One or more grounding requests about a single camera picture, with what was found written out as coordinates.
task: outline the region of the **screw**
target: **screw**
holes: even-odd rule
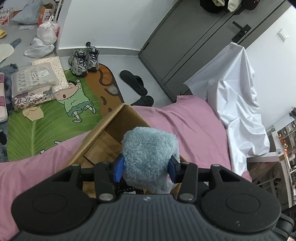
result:
[[[183,201],[191,201],[194,199],[194,196],[191,193],[182,193],[179,197]]]
[[[99,199],[102,201],[111,201],[114,198],[114,196],[111,193],[102,193],[99,196]]]

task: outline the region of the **shoelace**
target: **shoelace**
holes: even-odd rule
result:
[[[98,56],[99,56],[99,53],[95,53],[92,51],[90,52],[90,57],[92,61],[98,61]]]
[[[85,57],[84,56],[80,56],[80,57],[77,57],[77,62],[78,62],[78,65],[85,65]]]

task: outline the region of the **cartoon rug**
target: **cartoon rug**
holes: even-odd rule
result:
[[[13,111],[8,124],[9,161],[28,158],[93,127],[123,103],[115,78],[108,67],[84,78],[65,70],[70,88],[59,91],[56,100],[39,105],[44,117],[30,121],[22,111]]]

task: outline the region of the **light switch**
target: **light switch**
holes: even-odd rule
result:
[[[289,38],[289,35],[285,32],[285,30],[281,29],[278,32],[279,37],[281,38],[281,40],[283,40],[283,42],[286,41],[287,38]]]

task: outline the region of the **door handle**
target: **door handle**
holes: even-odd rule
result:
[[[233,42],[237,43],[247,32],[251,30],[251,27],[249,25],[246,25],[245,27],[240,26],[237,22],[232,22],[236,27],[240,29],[237,35],[235,35],[232,39]]]

